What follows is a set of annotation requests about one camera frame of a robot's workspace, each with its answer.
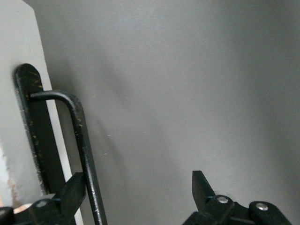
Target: metal bar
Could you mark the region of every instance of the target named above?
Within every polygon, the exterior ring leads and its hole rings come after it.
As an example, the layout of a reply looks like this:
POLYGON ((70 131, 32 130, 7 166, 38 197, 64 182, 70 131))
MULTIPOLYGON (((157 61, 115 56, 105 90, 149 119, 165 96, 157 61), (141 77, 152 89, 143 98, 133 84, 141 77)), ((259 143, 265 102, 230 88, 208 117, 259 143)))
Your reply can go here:
POLYGON ((50 99, 64 102, 70 111, 94 221, 96 225, 107 225, 83 107, 76 96, 65 91, 48 90, 29 95, 30 101, 45 101, 50 99))
POLYGON ((28 93, 43 91, 41 77, 32 65, 22 64, 15 71, 14 82, 41 191, 44 195, 57 193, 66 182, 48 107, 45 101, 28 99, 28 93))

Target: black metal bracket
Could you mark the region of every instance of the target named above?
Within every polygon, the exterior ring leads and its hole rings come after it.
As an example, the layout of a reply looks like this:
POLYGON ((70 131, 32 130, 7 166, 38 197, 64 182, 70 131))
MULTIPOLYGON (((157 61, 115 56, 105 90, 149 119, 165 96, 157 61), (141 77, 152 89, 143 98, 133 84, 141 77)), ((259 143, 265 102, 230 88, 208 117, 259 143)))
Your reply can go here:
POLYGON ((183 225, 291 225, 268 202, 251 202, 249 209, 225 195, 216 195, 201 171, 193 171, 193 197, 198 208, 183 225))
POLYGON ((14 214, 13 208, 0 208, 1 225, 70 225, 74 214, 85 198, 85 181, 82 172, 75 173, 51 199, 33 203, 26 210, 14 214))
POLYGON ((30 64, 15 72, 16 91, 22 105, 25 128, 32 148, 37 174, 44 194, 56 193, 64 183, 63 173, 46 100, 64 102, 70 112, 82 170, 96 225, 107 225, 83 107, 79 99, 65 91, 44 91, 39 72, 30 64))

